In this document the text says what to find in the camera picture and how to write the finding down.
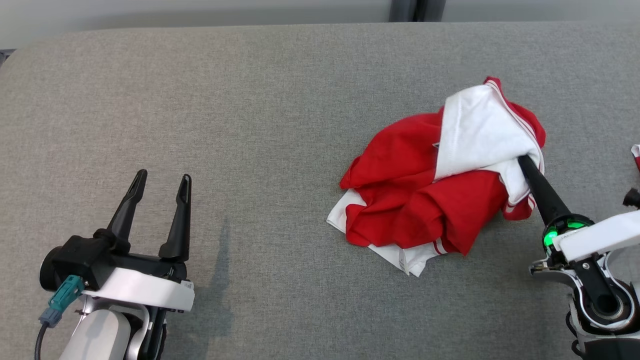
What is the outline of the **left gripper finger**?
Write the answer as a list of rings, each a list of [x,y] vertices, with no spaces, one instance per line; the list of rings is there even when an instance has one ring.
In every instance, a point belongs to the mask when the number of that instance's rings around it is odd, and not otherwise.
[[[131,226],[137,205],[142,200],[146,189],[146,181],[147,170],[138,170],[106,228],[113,239],[111,248],[115,253],[128,253],[130,251]]]
[[[176,194],[176,210],[158,257],[170,262],[187,262],[190,258],[190,230],[192,205],[192,178],[183,174]]]

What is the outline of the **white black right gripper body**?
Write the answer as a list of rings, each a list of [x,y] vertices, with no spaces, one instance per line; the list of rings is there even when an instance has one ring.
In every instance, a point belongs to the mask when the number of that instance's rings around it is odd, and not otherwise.
[[[530,272],[569,271],[592,255],[602,256],[639,244],[640,212],[618,214],[598,223],[588,224],[576,214],[551,223],[542,233],[546,258],[530,265]]]

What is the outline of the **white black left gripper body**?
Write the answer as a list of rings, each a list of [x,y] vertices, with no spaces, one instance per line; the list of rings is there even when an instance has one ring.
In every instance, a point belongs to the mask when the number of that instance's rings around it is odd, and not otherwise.
[[[129,242],[110,230],[96,230],[82,240],[83,295],[170,312],[190,312],[194,285],[186,278],[185,261],[131,253]]]

